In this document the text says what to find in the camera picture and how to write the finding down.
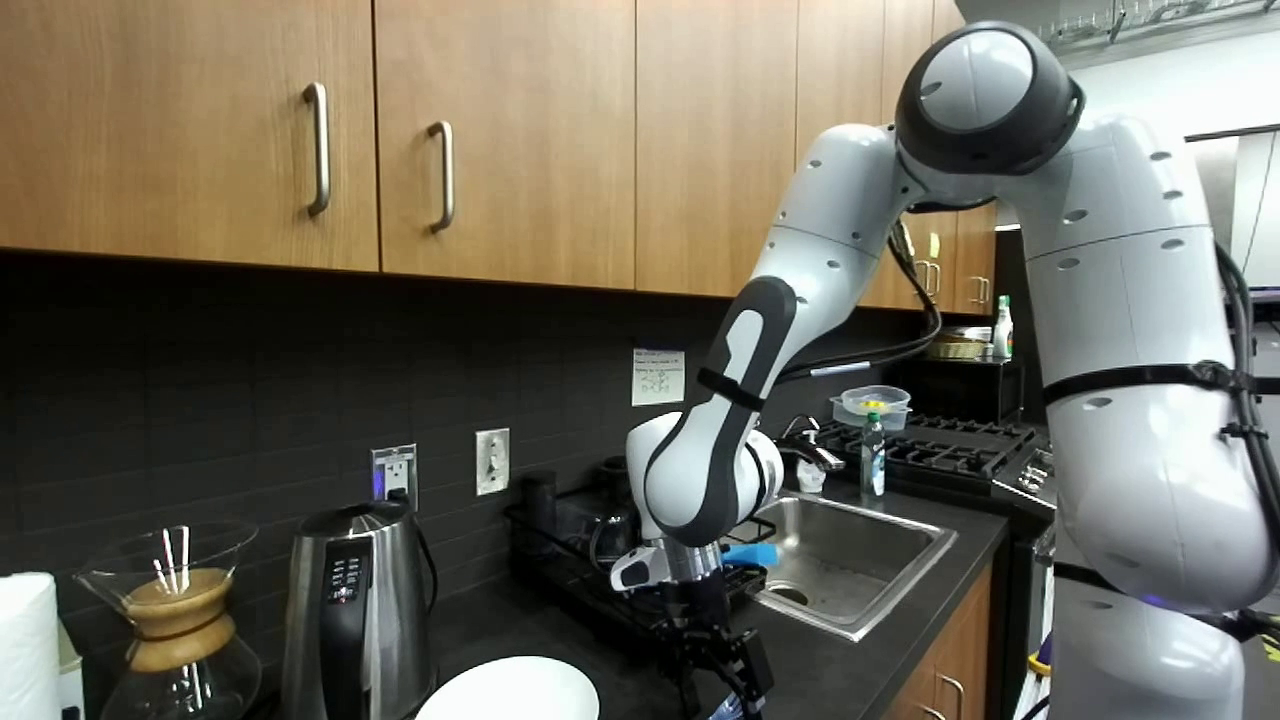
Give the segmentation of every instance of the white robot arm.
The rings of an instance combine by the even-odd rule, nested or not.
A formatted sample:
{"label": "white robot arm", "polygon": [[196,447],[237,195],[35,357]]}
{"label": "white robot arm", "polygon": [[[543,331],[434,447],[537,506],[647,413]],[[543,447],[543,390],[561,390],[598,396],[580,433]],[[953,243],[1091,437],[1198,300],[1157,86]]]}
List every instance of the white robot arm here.
{"label": "white robot arm", "polygon": [[1006,200],[1025,224],[1059,529],[1109,586],[1059,584],[1056,716],[1241,716],[1231,637],[1193,618],[1277,584],[1271,497],[1241,427],[1241,374],[1200,177],[1135,120],[1082,123],[1085,96],[1013,23],[922,55],[895,126],[829,126],[699,367],[703,390],[627,440],[647,559],[618,586],[692,584],[707,549],[782,487],[755,417],[817,337],[839,328],[922,202]]}

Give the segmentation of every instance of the pour-over coffee maker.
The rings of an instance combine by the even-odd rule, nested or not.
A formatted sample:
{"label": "pour-over coffee maker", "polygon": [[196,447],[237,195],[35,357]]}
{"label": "pour-over coffee maker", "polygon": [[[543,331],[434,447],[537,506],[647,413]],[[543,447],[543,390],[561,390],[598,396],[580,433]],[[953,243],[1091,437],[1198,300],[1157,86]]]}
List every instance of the pour-over coffee maker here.
{"label": "pour-over coffee maker", "polygon": [[265,662],[226,603],[253,541],[253,525],[168,525],[88,555],[77,578],[138,631],[103,720],[248,716]]}

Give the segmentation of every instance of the white plate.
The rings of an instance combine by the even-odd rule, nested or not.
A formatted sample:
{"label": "white plate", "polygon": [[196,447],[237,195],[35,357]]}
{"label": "white plate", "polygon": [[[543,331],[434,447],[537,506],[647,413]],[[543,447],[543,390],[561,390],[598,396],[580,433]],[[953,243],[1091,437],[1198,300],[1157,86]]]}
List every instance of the white plate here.
{"label": "white plate", "polygon": [[417,720],[598,720],[598,684],[553,655],[506,655],[448,680]]}

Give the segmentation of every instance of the sink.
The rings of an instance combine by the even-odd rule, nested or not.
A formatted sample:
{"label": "sink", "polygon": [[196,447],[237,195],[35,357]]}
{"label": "sink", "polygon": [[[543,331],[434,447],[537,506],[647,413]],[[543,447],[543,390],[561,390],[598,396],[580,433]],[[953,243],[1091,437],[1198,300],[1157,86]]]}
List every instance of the sink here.
{"label": "sink", "polygon": [[761,603],[849,640],[865,640],[957,541],[953,529],[826,497],[785,497],[761,516],[782,549]]}

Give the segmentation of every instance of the stainless steel kettle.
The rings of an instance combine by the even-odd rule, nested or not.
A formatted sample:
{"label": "stainless steel kettle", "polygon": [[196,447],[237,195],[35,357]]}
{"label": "stainless steel kettle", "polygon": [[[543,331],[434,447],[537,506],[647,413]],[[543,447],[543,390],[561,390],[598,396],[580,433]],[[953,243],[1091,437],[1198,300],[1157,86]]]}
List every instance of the stainless steel kettle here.
{"label": "stainless steel kettle", "polygon": [[428,567],[407,502],[304,519],[287,567],[286,720],[401,720],[424,702]]}

